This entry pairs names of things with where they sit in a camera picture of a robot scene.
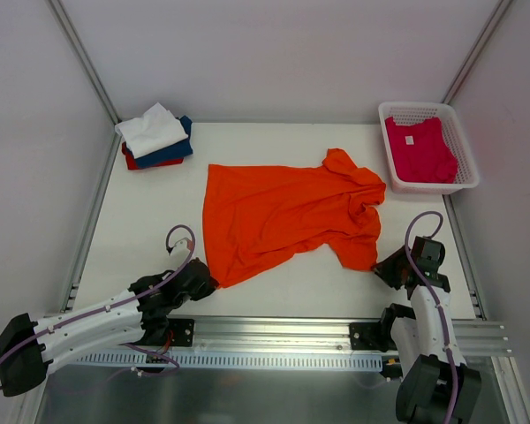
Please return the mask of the orange t-shirt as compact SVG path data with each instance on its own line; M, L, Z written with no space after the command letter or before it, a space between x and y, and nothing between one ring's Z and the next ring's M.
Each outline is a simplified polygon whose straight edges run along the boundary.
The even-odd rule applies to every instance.
M220 288L327 245L342 267L369 271L382 231L386 185L340 148L318 167L208 167L202 208L205 255Z

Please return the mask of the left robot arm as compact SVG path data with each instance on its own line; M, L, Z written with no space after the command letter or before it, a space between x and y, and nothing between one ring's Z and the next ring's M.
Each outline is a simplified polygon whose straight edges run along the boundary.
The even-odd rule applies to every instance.
M143 276L118 295L81 311L34 321L10 319L0 334L0 392L24 394L65 365L112 345L159 345L177 335L169 313L218 287L194 259L177 270Z

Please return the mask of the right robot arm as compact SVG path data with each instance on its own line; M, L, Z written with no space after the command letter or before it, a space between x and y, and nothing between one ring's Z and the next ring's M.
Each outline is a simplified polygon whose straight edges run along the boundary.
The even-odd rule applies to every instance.
M454 334L449 280L438 271L444 257L442 243L417 237L411 249L401 247L374 267L410 302L383 310L372 343L381 352L397 350L395 410L403 423L467 423L481 393L481 374L467 365Z

